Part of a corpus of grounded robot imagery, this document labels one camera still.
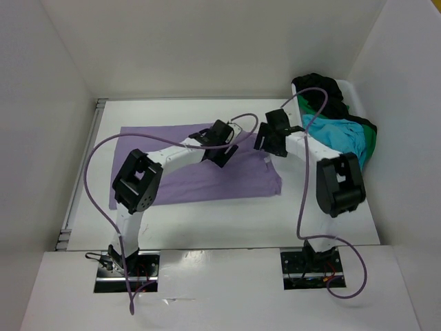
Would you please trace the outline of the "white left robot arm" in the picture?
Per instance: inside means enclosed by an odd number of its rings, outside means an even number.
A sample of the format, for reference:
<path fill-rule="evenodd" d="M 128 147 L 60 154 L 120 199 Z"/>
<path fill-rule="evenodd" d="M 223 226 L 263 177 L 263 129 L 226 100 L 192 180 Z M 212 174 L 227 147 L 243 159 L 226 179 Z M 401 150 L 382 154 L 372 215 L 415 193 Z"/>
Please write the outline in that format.
<path fill-rule="evenodd" d="M 218 120 L 211 127 L 189 135 L 179 146 L 148 153 L 134 149 L 128 154 L 112 184 L 119 233 L 107 250 L 119 274 L 127 276 L 136 270 L 143 213 L 154 203 L 161 179 L 204 160 L 220 168 L 225 166 L 238 149 L 237 145 L 227 145 L 242 131 L 235 123 Z"/>

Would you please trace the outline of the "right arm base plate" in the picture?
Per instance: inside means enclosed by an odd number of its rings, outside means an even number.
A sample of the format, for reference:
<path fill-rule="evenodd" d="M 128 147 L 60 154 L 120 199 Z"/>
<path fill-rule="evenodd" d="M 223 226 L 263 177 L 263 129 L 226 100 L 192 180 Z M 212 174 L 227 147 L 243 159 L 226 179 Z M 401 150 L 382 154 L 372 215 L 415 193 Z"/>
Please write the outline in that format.
<path fill-rule="evenodd" d="M 337 248 L 313 253 L 311 248 L 280 251 L 285 290 L 315 290 L 346 288 L 343 268 Z"/>

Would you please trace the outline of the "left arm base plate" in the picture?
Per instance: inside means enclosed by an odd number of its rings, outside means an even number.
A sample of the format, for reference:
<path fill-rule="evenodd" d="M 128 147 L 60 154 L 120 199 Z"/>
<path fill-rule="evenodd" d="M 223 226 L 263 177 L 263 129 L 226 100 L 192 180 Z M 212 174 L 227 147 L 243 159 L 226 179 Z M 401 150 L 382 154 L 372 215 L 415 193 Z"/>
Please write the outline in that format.
<path fill-rule="evenodd" d="M 94 293 L 127 292 L 123 271 L 117 269 L 107 252 L 87 252 L 85 258 L 98 263 Z M 141 251 L 136 265 L 128 272 L 131 291 L 141 288 L 141 292 L 157 292 L 159 266 L 159 251 Z"/>

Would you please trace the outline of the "purple t shirt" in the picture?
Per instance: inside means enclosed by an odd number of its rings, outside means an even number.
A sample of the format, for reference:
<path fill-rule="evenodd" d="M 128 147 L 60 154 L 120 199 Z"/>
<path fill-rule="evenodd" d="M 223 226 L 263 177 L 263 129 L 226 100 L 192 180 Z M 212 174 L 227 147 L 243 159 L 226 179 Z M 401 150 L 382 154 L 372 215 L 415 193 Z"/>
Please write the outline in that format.
<path fill-rule="evenodd" d="M 189 134 L 209 126 L 209 123 L 183 126 L 123 126 L 120 133 L 151 134 L 155 137 L 181 142 Z M 254 149 L 255 139 L 256 135 L 253 134 L 239 143 L 238 150 L 223 168 L 207 160 L 166 174 L 161 179 L 152 205 L 280 195 L 282 179 L 276 172 L 269 154 Z M 167 147 L 170 145 L 142 137 L 117 139 L 110 185 L 133 149 L 153 152 Z"/>

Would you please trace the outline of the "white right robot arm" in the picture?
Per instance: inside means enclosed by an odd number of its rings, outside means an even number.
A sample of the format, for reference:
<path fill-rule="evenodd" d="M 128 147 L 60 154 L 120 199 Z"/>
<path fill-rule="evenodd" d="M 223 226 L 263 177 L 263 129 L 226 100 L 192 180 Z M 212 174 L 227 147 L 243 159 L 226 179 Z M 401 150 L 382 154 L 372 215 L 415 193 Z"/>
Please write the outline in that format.
<path fill-rule="evenodd" d="M 353 212 L 366 199 L 365 185 L 357 156 L 341 153 L 314 139 L 304 128 L 292 126 L 282 109 L 265 114 L 260 124 L 254 148 L 274 157 L 289 159 L 290 169 L 304 167 L 304 181 L 296 222 L 296 236 L 308 250 L 302 254 L 302 263 L 310 271 L 319 270 L 326 263 L 326 254 L 338 243 L 346 244 L 332 234 L 323 220 L 314 222 L 311 234 L 302 234 L 308 194 L 313 194 L 314 208 L 335 219 Z"/>

